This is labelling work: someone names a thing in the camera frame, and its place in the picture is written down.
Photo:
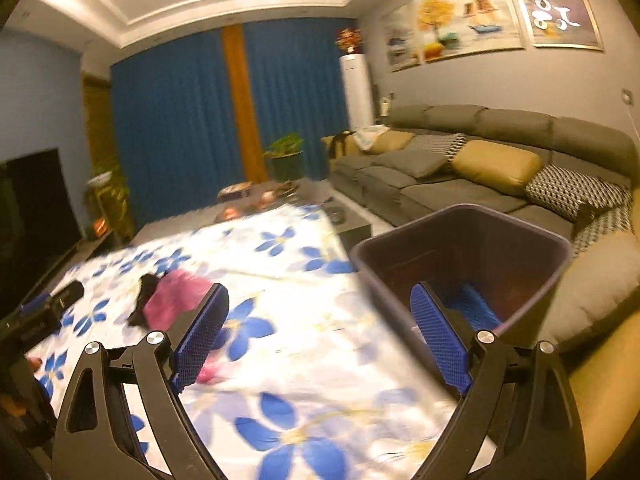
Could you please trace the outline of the blue foam net sleeve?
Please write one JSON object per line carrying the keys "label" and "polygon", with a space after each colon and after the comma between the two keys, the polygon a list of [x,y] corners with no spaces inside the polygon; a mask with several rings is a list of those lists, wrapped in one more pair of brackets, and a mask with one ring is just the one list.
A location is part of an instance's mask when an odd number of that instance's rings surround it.
{"label": "blue foam net sleeve", "polygon": [[494,310],[470,283],[462,283],[445,306],[459,312],[476,332],[495,330],[501,324]]}

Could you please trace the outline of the grey plastic trash bin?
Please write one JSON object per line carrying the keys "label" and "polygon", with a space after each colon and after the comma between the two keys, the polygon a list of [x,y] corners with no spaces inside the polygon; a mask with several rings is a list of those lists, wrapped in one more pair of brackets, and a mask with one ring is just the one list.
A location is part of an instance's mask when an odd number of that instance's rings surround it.
{"label": "grey plastic trash bin", "polygon": [[456,298],[462,285],[472,285],[497,315],[497,336],[530,347],[572,248],[539,226],[459,204],[363,240],[349,257],[375,309],[420,365],[437,376],[431,352],[413,331],[414,285],[426,281],[442,302]]}

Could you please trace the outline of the black flat television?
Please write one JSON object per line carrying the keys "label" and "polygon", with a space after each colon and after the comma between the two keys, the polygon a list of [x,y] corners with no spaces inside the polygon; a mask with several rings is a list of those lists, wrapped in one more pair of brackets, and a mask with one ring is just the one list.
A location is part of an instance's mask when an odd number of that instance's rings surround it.
{"label": "black flat television", "polygon": [[1,164],[1,313],[7,314],[81,240],[58,150]]}

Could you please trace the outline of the grey tv cabinet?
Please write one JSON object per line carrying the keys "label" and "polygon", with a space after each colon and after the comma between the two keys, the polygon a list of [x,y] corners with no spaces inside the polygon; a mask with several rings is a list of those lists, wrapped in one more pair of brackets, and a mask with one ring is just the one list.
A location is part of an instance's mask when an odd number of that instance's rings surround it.
{"label": "grey tv cabinet", "polygon": [[52,268],[43,274],[43,277],[29,289],[28,293],[18,304],[20,306],[27,304],[43,292],[52,292],[56,284],[64,278],[64,275],[69,270],[76,268],[76,266],[92,258],[108,254],[120,246],[122,246],[122,243],[114,231],[108,231],[96,240],[82,240],[66,252],[64,256],[59,258]]}

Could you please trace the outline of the pink translucent plastic bag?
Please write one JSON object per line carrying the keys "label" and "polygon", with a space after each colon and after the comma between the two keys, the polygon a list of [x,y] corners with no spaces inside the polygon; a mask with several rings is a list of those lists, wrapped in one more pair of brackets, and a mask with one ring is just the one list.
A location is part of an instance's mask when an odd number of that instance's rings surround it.
{"label": "pink translucent plastic bag", "polygon": [[167,273],[142,308],[150,331],[164,332],[174,350],[171,385],[177,392],[198,380],[229,313],[228,290],[183,270]]}

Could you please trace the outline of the blue floral tablecloth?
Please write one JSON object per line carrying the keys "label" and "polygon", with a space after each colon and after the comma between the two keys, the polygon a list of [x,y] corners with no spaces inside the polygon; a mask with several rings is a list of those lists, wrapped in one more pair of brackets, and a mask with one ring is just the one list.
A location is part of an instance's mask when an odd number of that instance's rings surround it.
{"label": "blue floral tablecloth", "polygon": [[331,222],[284,205],[150,240],[71,268],[84,296],[32,350],[53,406],[81,351],[136,344],[127,323],[145,274],[183,271],[228,289],[208,379],[180,399],[231,479],[408,479],[454,399],[420,369],[360,288]]}

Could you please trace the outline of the mustard cushion near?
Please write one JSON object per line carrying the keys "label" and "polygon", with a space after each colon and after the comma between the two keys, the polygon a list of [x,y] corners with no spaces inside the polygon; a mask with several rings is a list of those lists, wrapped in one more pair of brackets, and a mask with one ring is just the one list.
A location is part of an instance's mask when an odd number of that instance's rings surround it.
{"label": "mustard cushion near", "polygon": [[524,196],[543,166],[536,153],[482,140],[466,142],[451,161],[458,176],[510,196]]}

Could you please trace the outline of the grey sectional sofa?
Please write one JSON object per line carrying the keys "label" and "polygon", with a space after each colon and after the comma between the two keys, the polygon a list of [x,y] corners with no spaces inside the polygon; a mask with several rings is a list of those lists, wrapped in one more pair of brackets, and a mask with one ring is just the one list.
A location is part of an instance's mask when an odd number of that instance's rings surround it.
{"label": "grey sectional sofa", "polygon": [[330,139],[337,191],[401,226],[457,204],[510,214],[570,240],[630,230],[639,154],[618,130],[479,105],[395,106],[370,150]]}

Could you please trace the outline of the blue curtains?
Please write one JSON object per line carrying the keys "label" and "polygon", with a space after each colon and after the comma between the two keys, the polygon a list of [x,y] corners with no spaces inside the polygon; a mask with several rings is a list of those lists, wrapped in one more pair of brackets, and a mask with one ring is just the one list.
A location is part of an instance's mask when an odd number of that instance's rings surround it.
{"label": "blue curtains", "polygon": [[[242,25],[262,152],[296,132],[304,174],[329,172],[322,140],[348,127],[335,44],[349,18]],[[140,226],[211,205],[245,180],[221,30],[179,38],[112,67],[116,143]]]}

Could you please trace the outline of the mustard cushion far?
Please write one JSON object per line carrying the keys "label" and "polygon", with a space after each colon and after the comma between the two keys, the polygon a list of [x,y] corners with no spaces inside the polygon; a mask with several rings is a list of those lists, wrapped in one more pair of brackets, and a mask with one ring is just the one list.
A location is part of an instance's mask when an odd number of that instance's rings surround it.
{"label": "mustard cushion far", "polygon": [[403,150],[416,135],[409,131],[387,130],[380,134],[369,148],[372,155]]}

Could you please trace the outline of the white clothes on sofa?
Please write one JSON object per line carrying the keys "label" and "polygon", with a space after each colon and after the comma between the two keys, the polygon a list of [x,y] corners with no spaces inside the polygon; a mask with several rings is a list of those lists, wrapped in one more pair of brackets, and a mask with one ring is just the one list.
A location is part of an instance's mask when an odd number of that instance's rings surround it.
{"label": "white clothes on sofa", "polygon": [[354,142],[360,151],[368,152],[378,140],[380,136],[386,133],[390,128],[386,125],[370,125],[355,130],[352,133]]}

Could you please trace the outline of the purple sky painting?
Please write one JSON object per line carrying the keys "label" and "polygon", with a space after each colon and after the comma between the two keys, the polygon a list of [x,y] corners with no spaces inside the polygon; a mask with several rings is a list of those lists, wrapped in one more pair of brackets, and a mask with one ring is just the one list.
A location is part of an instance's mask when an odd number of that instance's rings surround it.
{"label": "purple sky painting", "polygon": [[534,48],[603,52],[603,42],[588,0],[518,0]]}

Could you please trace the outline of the sailboat tree painting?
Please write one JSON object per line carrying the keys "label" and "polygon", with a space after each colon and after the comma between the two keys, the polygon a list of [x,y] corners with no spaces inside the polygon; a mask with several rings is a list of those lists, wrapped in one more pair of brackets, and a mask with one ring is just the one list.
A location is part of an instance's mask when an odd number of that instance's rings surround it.
{"label": "sailboat tree painting", "polygon": [[414,0],[413,7],[416,41],[427,63],[524,48],[512,0]]}

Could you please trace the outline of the small landscape painting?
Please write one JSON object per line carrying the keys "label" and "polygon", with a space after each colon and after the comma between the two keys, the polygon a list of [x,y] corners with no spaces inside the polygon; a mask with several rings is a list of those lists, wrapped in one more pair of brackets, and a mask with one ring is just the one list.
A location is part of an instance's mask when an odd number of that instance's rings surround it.
{"label": "small landscape painting", "polygon": [[412,3],[400,6],[382,17],[385,57],[393,73],[421,63],[414,31],[415,17]]}

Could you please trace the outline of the flower bouquet decoration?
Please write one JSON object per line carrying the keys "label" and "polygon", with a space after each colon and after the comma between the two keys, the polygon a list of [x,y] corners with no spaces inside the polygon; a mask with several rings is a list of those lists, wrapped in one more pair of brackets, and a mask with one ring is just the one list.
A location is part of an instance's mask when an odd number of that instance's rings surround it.
{"label": "flower bouquet decoration", "polygon": [[347,27],[340,31],[335,44],[344,54],[358,54],[362,49],[362,36],[359,29]]}

